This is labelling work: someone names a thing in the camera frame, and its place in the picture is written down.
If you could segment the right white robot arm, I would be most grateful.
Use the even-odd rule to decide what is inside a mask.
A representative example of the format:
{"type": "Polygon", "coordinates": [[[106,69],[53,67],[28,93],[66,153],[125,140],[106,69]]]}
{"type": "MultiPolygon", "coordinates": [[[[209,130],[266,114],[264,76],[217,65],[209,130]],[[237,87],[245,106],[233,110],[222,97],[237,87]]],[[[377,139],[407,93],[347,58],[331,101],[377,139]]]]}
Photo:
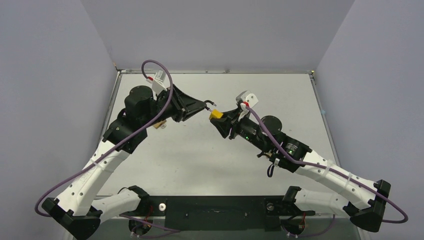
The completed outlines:
{"type": "Polygon", "coordinates": [[[372,181],[342,169],[331,160],[320,156],[306,144],[283,133],[281,121],[272,115],[262,117],[258,124],[243,111],[212,110],[210,123],[223,138],[237,136],[260,150],[258,157],[266,157],[273,167],[310,178],[332,192],[306,190],[291,186],[282,199],[283,209],[289,213],[314,211],[348,218],[355,226],[376,233],[380,230],[391,185],[372,181]]]}

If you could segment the yellow padlock with keys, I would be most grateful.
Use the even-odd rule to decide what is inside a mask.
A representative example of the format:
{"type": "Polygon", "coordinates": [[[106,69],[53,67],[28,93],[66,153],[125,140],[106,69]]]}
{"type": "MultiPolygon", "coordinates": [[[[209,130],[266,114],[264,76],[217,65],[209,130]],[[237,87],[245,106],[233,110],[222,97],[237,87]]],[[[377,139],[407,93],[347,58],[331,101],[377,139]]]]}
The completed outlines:
{"type": "Polygon", "coordinates": [[[209,120],[221,119],[223,117],[224,114],[222,112],[218,111],[217,109],[211,109],[210,107],[207,106],[208,104],[210,104],[213,107],[216,107],[217,105],[213,101],[205,100],[204,103],[205,103],[204,109],[210,112],[209,120]]]}

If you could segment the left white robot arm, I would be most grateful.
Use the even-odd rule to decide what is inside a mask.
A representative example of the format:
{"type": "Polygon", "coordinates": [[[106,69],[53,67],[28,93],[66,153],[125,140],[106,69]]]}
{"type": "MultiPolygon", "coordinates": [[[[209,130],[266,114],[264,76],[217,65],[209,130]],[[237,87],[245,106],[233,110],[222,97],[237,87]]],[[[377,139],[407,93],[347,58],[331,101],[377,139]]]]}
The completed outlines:
{"type": "Polygon", "coordinates": [[[204,101],[174,85],[158,94],[145,85],[133,87],[81,173],[57,197],[45,199],[42,208],[77,240],[88,239],[100,224],[120,214],[145,214],[149,195],[136,185],[110,197],[96,196],[118,166],[147,138],[148,127],[168,118],[185,121],[206,107],[204,101]]]}

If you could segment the large brass padlock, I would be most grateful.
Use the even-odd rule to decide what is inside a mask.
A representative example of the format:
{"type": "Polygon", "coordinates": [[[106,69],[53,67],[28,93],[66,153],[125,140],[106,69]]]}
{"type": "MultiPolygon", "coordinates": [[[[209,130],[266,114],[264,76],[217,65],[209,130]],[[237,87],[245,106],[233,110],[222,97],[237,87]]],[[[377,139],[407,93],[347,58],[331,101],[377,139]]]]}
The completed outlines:
{"type": "Polygon", "coordinates": [[[160,121],[160,122],[157,122],[157,123],[155,123],[155,124],[153,124],[152,126],[155,128],[155,129],[164,129],[166,126],[167,126],[167,121],[166,120],[162,120],[162,121],[160,121]]]}

